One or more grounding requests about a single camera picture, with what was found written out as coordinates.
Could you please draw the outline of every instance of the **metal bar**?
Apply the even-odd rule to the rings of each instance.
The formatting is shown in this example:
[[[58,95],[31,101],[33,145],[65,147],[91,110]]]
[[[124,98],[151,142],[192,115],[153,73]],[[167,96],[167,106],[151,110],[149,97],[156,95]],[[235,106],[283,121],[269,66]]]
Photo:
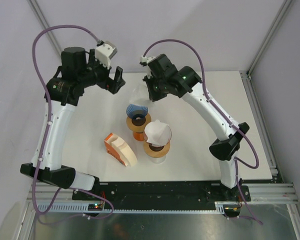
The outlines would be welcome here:
[[[295,204],[288,204],[287,208],[292,221],[296,238],[300,240],[300,212],[298,210],[298,206]]]
[[[265,149],[266,159],[272,174],[277,174],[277,161],[275,158],[274,150],[271,144],[270,136],[268,134],[267,125],[264,115],[260,108],[260,104],[256,95],[256,91],[252,85],[251,77],[245,72],[240,72],[242,83],[251,106],[252,114],[255,119],[256,127],[260,133],[261,143]]]
[[[298,196],[292,183],[247,184],[251,204],[298,204]]]
[[[23,210],[22,210],[21,217],[19,218],[18,224],[17,224],[19,227],[15,230],[14,236],[12,238],[13,240],[18,240],[19,239],[21,229],[22,229],[24,221],[26,219],[26,213],[27,213],[28,208],[29,208],[29,203],[25,202]]]
[[[42,29],[49,28],[50,26],[46,20],[44,13],[42,12],[42,10],[40,8],[37,0],[27,0],[27,2],[29,3],[29,5],[30,5],[34,15],[36,16],[38,22],[40,23]],[[51,43],[54,52],[57,54],[58,58],[60,58],[62,48],[61,48],[61,45],[59,44],[56,36],[54,35],[54,33],[52,31],[47,32],[46,36],[47,36],[49,42]]]
[[[110,213],[110,209],[88,210],[88,206],[95,202],[60,202],[54,203],[49,212],[51,213]],[[45,211],[50,202],[40,202],[38,208],[40,211]],[[215,204],[215,210],[117,210],[113,211],[115,214],[224,214],[222,204]]]
[[[26,210],[24,220],[22,222],[22,227],[20,230],[20,233],[18,235],[18,240],[28,240],[30,233],[31,233],[31,228],[34,223],[35,219],[35,210],[32,205],[32,203],[28,203],[28,208]]]
[[[275,36],[278,29],[280,28],[281,24],[283,23],[285,17],[287,16],[287,13],[290,11],[294,2],[295,0],[285,0],[281,5],[281,8],[278,11],[277,15],[275,16],[270,29],[266,33],[265,38],[263,39],[261,46],[257,51],[257,54],[255,55],[252,63],[250,64],[250,67],[247,71],[248,75],[251,75],[254,69],[256,68],[256,65],[258,64],[263,54],[265,53],[266,49],[270,45],[273,37]]]

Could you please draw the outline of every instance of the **black mounting plate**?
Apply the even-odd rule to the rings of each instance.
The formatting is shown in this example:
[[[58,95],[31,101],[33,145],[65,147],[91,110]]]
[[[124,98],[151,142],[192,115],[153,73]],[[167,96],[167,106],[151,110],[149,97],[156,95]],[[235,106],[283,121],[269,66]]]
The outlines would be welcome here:
[[[249,188],[241,186],[241,190],[251,201]],[[100,182],[92,192],[99,196],[103,192],[116,210],[215,210],[215,202],[241,201],[237,187],[229,189],[220,181]],[[82,192],[73,192],[72,199],[98,200]]]

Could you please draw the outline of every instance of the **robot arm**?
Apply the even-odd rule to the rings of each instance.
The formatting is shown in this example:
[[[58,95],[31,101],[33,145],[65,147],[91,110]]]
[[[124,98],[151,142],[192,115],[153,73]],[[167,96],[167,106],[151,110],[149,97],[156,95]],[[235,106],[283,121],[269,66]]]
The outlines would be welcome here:
[[[211,126],[217,139],[209,147],[210,152],[219,160],[221,171],[221,183],[232,189],[236,186],[236,168],[234,157],[240,148],[242,136],[236,132],[219,112],[209,103],[204,96],[202,81],[198,74],[190,67],[185,66],[177,70],[165,54],[158,57],[141,57],[140,64],[147,66],[146,82],[149,99],[153,102],[165,98],[167,94],[173,94],[190,104]],[[208,99],[213,98],[208,91]],[[215,100],[214,103],[230,116]],[[230,120],[241,131],[247,133],[248,124],[239,124],[233,118]]]
[[[76,110],[79,98],[84,94],[84,89],[98,85],[116,94],[125,84],[120,67],[116,68],[114,79],[109,77],[110,59],[116,52],[117,48],[106,41],[90,50],[88,62],[86,51],[82,47],[68,47],[61,53],[62,66],[58,67],[57,73],[46,85],[51,97],[52,116],[48,122],[50,128],[43,155],[39,158],[39,149],[48,121],[48,103],[45,106],[45,119],[35,154],[31,163],[21,165],[22,174],[33,177],[39,158],[41,163],[38,180],[64,189],[92,189],[98,178],[62,165],[62,151],[71,116]]]

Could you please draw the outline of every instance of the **metal floor panel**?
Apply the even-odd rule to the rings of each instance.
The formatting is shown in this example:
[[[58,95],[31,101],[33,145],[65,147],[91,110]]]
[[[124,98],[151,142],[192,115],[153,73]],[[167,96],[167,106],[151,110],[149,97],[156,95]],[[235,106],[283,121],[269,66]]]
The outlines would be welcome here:
[[[220,214],[113,214],[102,220],[75,217],[58,225],[34,222],[30,240],[296,240],[286,205],[251,205],[263,221],[227,220]],[[49,213],[55,222],[73,213]],[[243,206],[242,215],[247,215]]]

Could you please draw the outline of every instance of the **purple cable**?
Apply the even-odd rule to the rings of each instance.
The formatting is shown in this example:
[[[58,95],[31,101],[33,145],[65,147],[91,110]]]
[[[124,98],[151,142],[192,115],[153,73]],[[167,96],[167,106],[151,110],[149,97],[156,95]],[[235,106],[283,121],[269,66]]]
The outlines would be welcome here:
[[[238,174],[239,174],[239,168],[238,168],[238,162],[237,159],[234,158],[234,164],[235,164],[235,181],[236,181],[236,185],[238,187],[240,196],[242,198],[242,200],[244,201],[244,204],[246,206],[246,208],[248,209],[249,213],[251,214],[252,218],[250,216],[240,216],[239,218],[243,218],[243,219],[253,219],[255,220],[258,224],[263,225],[264,223],[262,221],[260,221],[256,215],[254,214],[254,212],[251,210],[250,206],[248,205],[244,194],[242,193],[241,187],[240,187],[240,183],[239,183],[239,178],[238,178]]]
[[[85,194],[89,194],[89,195],[91,195],[91,196],[93,196],[93,197],[95,197],[95,198],[97,198],[97,199],[100,199],[100,200],[102,200],[102,201],[104,201],[104,202],[107,202],[107,203],[110,205],[110,207],[111,207],[111,212],[110,212],[109,214],[107,214],[107,215],[104,215],[104,216],[90,216],[90,215],[86,215],[86,214],[83,215],[83,213],[78,213],[78,214],[74,214],[74,215],[68,216],[68,217],[66,217],[66,218],[64,218],[64,219],[61,219],[61,220],[55,221],[55,222],[42,222],[42,221],[40,220],[40,215],[42,215],[42,214],[39,214],[38,217],[37,217],[38,222],[41,223],[42,225],[57,225],[57,224],[62,223],[63,221],[66,221],[66,220],[69,220],[69,219],[72,219],[72,218],[75,218],[75,217],[79,217],[79,216],[83,216],[83,217],[87,217],[87,218],[90,217],[90,219],[105,219],[105,218],[107,218],[107,217],[109,217],[110,215],[113,214],[113,212],[114,212],[114,210],[115,210],[115,207],[114,207],[114,205],[113,205],[109,200],[107,200],[107,199],[105,199],[105,198],[103,198],[103,197],[101,197],[101,196],[98,196],[98,195],[96,195],[96,194],[93,194],[93,193],[91,193],[91,192],[89,192],[89,191],[83,190],[83,189],[78,189],[78,190],[79,190],[80,192],[85,193]]]
[[[49,91],[47,89],[47,86],[45,84],[45,81],[44,81],[43,77],[41,76],[39,68],[38,68],[37,59],[36,59],[36,45],[37,45],[38,40],[44,34],[46,34],[47,32],[50,32],[52,30],[56,30],[56,29],[80,29],[80,30],[83,30],[83,31],[87,32],[88,34],[90,34],[97,42],[100,41],[91,31],[89,31],[85,27],[77,26],[77,25],[57,25],[57,26],[48,27],[47,29],[41,31],[38,34],[38,36],[36,36],[36,38],[34,39],[33,44],[32,44],[32,60],[33,60],[33,65],[34,65],[34,69],[36,71],[36,74],[38,75],[39,80],[40,80],[40,82],[41,82],[41,84],[42,84],[42,86],[44,88],[45,95],[46,95],[46,100],[47,100],[47,103],[48,103],[47,122],[51,121],[51,116],[52,116],[52,102],[51,102],[51,97],[50,97]],[[39,151],[39,155],[38,155],[38,161],[37,161],[37,164],[36,164],[36,168],[35,168],[34,176],[33,176],[33,182],[32,182],[32,203],[33,203],[34,210],[35,210],[35,212],[38,215],[46,214],[50,210],[50,208],[52,207],[52,205],[53,205],[53,203],[54,203],[54,201],[55,201],[55,199],[56,199],[56,197],[57,197],[57,195],[58,195],[58,193],[59,193],[59,191],[61,189],[61,188],[59,188],[55,192],[55,194],[54,194],[54,196],[53,196],[53,198],[51,200],[51,203],[50,203],[50,205],[49,205],[49,207],[47,208],[46,211],[40,211],[38,209],[37,200],[36,200],[36,182],[37,182],[37,178],[38,178],[38,174],[39,174],[39,169],[40,169],[40,164],[41,164],[41,161],[39,161],[39,159],[42,158],[42,155],[43,155],[43,152],[44,152],[44,148],[45,148],[47,137],[48,137],[48,133],[49,133],[49,128],[50,128],[50,125],[47,123],[47,125],[45,127],[45,130],[44,130],[43,139],[42,139],[42,143],[41,143],[40,151]]]
[[[203,62],[201,60],[201,57],[199,56],[198,52],[188,43],[184,42],[184,41],[181,41],[181,40],[177,40],[177,39],[163,39],[163,40],[159,40],[159,41],[156,41],[155,43],[151,44],[147,50],[144,52],[143,54],[143,57],[145,57],[147,55],[147,53],[149,52],[149,50],[151,48],[153,48],[155,45],[157,44],[160,44],[160,43],[166,43],[166,42],[174,42],[174,43],[179,43],[179,44],[182,44],[182,45],[185,45],[187,46],[188,48],[190,48],[194,54],[196,55],[196,57],[198,58],[198,61],[200,63],[200,68],[201,68],[201,74],[202,74],[202,90],[203,90],[203,94],[206,98],[206,100],[211,103],[211,105],[218,111],[218,113],[226,120],[226,122],[229,124],[230,127],[234,128],[238,133],[240,133],[242,135],[242,137],[246,140],[246,142],[248,143],[248,145],[250,146],[252,152],[253,152],[253,155],[255,157],[255,166],[251,166],[249,165],[248,163],[244,162],[243,160],[241,160],[240,158],[237,158],[235,157],[234,158],[234,162],[235,162],[235,166],[236,166],[236,184],[237,184],[237,187],[239,189],[239,192],[241,194],[241,197],[242,199],[244,200],[244,203],[245,205],[247,206],[249,212],[251,213],[251,215],[253,216],[253,219],[256,220],[259,224],[263,225],[263,223],[258,220],[255,215],[253,214],[253,212],[251,211],[251,209],[249,208],[243,194],[242,194],[242,191],[241,191],[241,188],[240,188],[240,185],[239,185],[239,180],[238,180],[238,173],[239,173],[239,170],[238,170],[238,163],[237,163],[237,160],[241,163],[243,163],[244,165],[246,165],[247,167],[251,168],[251,169],[257,169],[259,167],[259,157],[258,157],[258,154],[255,150],[255,147],[253,146],[252,142],[249,140],[249,138],[238,128],[236,127],[232,122],[231,120],[228,118],[228,116],[226,116],[223,111],[217,106],[217,104],[212,100],[210,99],[209,100],[209,97],[208,97],[208,91],[207,91],[207,86],[206,86],[206,78],[205,78],[205,69],[204,69],[204,65],[203,65]],[[245,218],[245,219],[251,219],[251,217],[249,216],[242,216],[241,218]]]

